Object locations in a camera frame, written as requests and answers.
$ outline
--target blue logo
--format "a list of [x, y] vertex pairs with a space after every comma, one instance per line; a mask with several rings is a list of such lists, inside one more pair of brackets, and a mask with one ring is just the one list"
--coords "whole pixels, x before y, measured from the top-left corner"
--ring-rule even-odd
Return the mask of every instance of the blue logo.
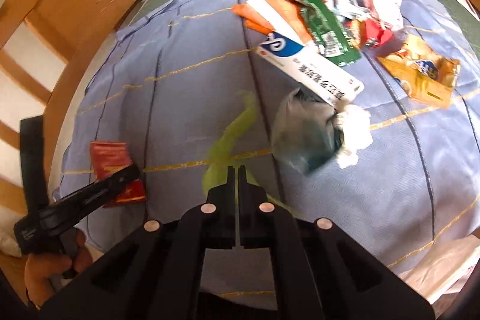
[[418, 65], [420, 72], [423, 75], [426, 75], [433, 80], [437, 80], [438, 70], [437, 67], [435, 67], [435, 64], [433, 64], [433, 62], [431, 62], [430, 60], [417, 60], [414, 63]]
[[300, 52], [304, 47], [295, 41], [273, 31], [268, 33], [267, 40], [260, 44], [261, 48], [278, 57], [288, 57]]

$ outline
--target blue bedsheet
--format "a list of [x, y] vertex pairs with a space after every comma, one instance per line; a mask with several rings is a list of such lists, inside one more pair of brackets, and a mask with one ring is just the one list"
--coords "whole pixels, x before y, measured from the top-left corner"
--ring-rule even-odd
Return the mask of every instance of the blue bedsheet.
[[[450, 107], [412, 101], [367, 53], [345, 69], [365, 84], [355, 103], [370, 112], [374, 141], [359, 152], [356, 166], [341, 170], [330, 162], [308, 177], [284, 165], [275, 174], [268, 132], [296, 84], [251, 50], [264, 36], [245, 29], [230, 10], [245, 1], [172, 0], [118, 33], [78, 110], [62, 197], [94, 180], [90, 141], [125, 141], [145, 168], [148, 217], [180, 218], [205, 201], [207, 151], [242, 112], [238, 92], [253, 91], [265, 116], [258, 115], [234, 153], [252, 152], [244, 162], [257, 182], [298, 217], [330, 217], [395, 272], [413, 267], [433, 240], [460, 238], [479, 225], [480, 67], [438, 1], [403, 0], [401, 11], [408, 32], [461, 60]], [[79, 226], [106, 251], [138, 227], [144, 213], [144, 205], [99, 209]], [[203, 289], [275, 307], [268, 251], [211, 250], [205, 258]]]

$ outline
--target red packet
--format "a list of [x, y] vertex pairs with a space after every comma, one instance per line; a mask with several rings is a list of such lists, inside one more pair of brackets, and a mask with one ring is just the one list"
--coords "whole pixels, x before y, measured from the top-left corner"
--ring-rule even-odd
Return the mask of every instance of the red packet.
[[[92, 141], [90, 143], [90, 158], [97, 179], [105, 179], [133, 163], [128, 154], [127, 145], [114, 141]], [[116, 199], [106, 203], [104, 207], [140, 202], [145, 198], [143, 183], [140, 179], [137, 179], [129, 183]]]
[[377, 21], [368, 19], [365, 21], [365, 36], [365, 46], [376, 48], [391, 39], [393, 33], [390, 29], [383, 29]]

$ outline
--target wooden bed frame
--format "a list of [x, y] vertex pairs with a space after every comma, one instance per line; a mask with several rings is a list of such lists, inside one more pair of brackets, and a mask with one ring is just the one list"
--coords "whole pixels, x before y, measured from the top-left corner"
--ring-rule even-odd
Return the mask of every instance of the wooden bed frame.
[[[137, 0], [6, 0], [0, 7], [0, 69], [20, 88], [45, 105], [44, 167], [48, 183], [53, 154], [73, 95], [95, 53]], [[65, 64], [52, 92], [37, 82], [3, 49], [15, 30], [27, 27]], [[0, 139], [19, 149], [18, 132], [0, 121]], [[26, 214], [21, 187], [0, 177], [0, 205]], [[25, 258], [0, 253], [0, 267], [25, 299]]]

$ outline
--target green wrapper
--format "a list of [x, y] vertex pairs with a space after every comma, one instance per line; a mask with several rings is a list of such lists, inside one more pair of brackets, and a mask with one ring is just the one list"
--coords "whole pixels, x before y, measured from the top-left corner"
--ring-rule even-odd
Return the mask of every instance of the green wrapper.
[[323, 0], [295, 1], [303, 4], [300, 14], [322, 56], [339, 67], [354, 63], [360, 58], [359, 51], [350, 45], [343, 25]]

